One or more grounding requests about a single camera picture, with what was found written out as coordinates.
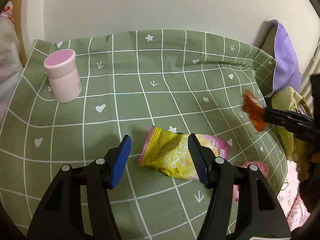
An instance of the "pink cup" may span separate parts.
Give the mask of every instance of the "pink cup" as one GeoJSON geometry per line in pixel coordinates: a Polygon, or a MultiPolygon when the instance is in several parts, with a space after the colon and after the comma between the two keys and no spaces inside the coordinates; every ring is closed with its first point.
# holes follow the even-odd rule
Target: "pink cup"
{"type": "Polygon", "coordinates": [[[52,53],[44,61],[52,95],[60,103],[74,100],[81,92],[81,83],[76,67],[76,53],[62,49],[52,53]]]}

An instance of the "snack package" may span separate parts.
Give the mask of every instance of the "snack package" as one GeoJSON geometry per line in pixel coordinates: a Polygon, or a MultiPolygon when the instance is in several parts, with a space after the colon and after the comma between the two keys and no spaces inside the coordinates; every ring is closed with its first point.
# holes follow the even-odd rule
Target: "snack package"
{"type": "MultiPolygon", "coordinates": [[[[139,165],[152,167],[170,177],[199,180],[188,150],[188,136],[153,126],[144,144],[139,165]]],[[[205,134],[196,134],[196,137],[216,157],[228,158],[228,144],[223,140],[205,134]]]]}

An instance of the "purple fabric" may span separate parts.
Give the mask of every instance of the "purple fabric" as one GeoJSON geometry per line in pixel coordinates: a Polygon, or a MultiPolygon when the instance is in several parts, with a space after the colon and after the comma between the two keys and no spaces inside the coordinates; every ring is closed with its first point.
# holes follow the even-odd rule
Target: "purple fabric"
{"type": "Polygon", "coordinates": [[[270,22],[278,25],[274,44],[276,69],[273,76],[272,94],[288,86],[300,92],[301,75],[299,62],[290,37],[278,20],[272,20],[270,22]]]}

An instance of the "white heart print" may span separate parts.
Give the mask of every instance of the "white heart print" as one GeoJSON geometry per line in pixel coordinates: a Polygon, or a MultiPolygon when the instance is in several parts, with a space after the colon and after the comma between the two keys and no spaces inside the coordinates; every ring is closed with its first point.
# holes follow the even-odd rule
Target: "white heart print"
{"type": "Polygon", "coordinates": [[[61,45],[62,45],[62,43],[63,43],[63,41],[58,42],[58,43],[57,43],[57,47],[60,48],[61,45]]]}
{"type": "Polygon", "coordinates": [[[232,138],[227,141],[228,145],[232,146],[232,138]]]}
{"type": "Polygon", "coordinates": [[[35,146],[38,148],[42,143],[43,138],[35,139],[35,146]]]}
{"type": "Polygon", "coordinates": [[[96,110],[101,113],[103,109],[106,107],[106,104],[102,104],[101,106],[96,106],[96,110]]]}

